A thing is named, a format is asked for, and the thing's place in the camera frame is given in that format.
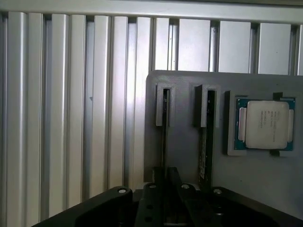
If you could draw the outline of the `dark RAM stick with label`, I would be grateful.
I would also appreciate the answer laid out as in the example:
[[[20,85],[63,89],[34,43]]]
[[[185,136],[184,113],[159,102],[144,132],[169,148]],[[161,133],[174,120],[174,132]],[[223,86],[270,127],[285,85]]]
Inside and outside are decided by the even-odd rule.
[[[207,92],[206,101],[206,126],[201,128],[199,156],[199,185],[202,191],[211,189],[212,184],[212,163],[214,146],[214,121],[215,121],[215,91]]]

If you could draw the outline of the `grey 3D-printed parts rack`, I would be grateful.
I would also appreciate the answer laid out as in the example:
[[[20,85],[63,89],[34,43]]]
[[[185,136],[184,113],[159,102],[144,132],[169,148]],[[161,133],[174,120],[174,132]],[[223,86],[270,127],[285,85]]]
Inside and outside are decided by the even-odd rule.
[[[201,128],[207,92],[215,91],[212,187],[269,202],[303,193],[303,76],[154,71],[147,77],[144,179],[155,166],[175,167],[199,184]],[[237,98],[295,99],[292,151],[235,150]]]

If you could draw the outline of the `CPU with silver heat spreader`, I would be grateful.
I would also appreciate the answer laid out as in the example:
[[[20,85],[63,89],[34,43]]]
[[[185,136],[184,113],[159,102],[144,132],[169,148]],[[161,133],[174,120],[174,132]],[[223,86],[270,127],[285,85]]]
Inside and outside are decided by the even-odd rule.
[[[235,111],[235,150],[293,150],[294,98],[237,98]]]

